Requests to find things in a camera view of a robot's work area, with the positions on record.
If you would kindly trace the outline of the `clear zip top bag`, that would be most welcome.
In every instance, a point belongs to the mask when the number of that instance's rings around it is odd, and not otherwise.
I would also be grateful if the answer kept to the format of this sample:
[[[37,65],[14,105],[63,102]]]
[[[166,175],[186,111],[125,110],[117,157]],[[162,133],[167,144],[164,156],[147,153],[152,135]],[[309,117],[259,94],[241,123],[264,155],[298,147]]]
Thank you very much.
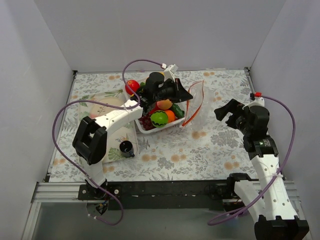
[[[187,92],[193,96],[186,101],[184,121],[182,129],[202,131],[208,128],[213,114],[213,94],[210,85],[205,80],[198,80],[190,85]]]

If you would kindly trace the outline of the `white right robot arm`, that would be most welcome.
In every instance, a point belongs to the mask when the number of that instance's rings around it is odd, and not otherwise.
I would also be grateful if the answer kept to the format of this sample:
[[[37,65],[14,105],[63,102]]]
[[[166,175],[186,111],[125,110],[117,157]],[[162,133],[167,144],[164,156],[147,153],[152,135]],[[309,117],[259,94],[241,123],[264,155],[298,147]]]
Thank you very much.
[[[247,177],[235,177],[226,186],[227,195],[240,198],[241,213],[248,211],[254,221],[257,240],[302,240],[309,233],[309,224],[300,219],[288,196],[283,180],[282,164],[274,139],[269,135],[270,113],[262,97],[244,105],[231,99],[215,109],[217,120],[230,113],[225,122],[243,134],[243,146],[257,173],[261,192],[257,192]]]

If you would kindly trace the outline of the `orange pink peach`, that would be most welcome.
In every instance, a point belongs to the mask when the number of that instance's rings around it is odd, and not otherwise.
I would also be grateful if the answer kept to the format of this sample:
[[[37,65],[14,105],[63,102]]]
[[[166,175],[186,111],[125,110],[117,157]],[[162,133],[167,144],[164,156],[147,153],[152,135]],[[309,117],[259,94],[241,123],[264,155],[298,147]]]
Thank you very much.
[[[173,103],[169,99],[166,99],[158,101],[156,105],[160,110],[168,110],[172,107]]]

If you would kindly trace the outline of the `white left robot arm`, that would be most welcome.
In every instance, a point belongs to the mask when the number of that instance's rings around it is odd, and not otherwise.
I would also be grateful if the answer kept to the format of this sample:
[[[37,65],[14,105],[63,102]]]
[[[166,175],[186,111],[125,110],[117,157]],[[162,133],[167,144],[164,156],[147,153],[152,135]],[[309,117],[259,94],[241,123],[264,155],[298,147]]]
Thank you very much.
[[[171,70],[152,72],[123,105],[96,118],[84,117],[72,142],[76,153],[85,160],[84,170],[89,194],[95,200],[106,196],[107,180],[103,173],[103,158],[107,152],[109,135],[126,124],[149,113],[156,102],[170,100],[181,103],[193,99]]]

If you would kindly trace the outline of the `red apple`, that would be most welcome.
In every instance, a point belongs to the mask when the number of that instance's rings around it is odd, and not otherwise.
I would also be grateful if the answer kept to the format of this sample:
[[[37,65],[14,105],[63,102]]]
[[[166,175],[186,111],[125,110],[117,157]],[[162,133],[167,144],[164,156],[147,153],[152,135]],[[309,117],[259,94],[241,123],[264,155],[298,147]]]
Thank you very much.
[[[136,80],[128,80],[125,84],[125,91],[128,95],[133,95],[140,88],[140,84]]]

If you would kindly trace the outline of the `green toy watermelon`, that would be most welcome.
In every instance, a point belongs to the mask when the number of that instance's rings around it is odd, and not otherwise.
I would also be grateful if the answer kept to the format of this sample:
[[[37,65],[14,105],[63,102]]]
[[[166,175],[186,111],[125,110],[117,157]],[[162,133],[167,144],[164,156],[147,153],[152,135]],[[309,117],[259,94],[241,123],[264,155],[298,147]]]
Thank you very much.
[[[168,116],[163,110],[157,110],[155,111],[151,116],[151,123],[156,128],[162,128],[168,123]]]

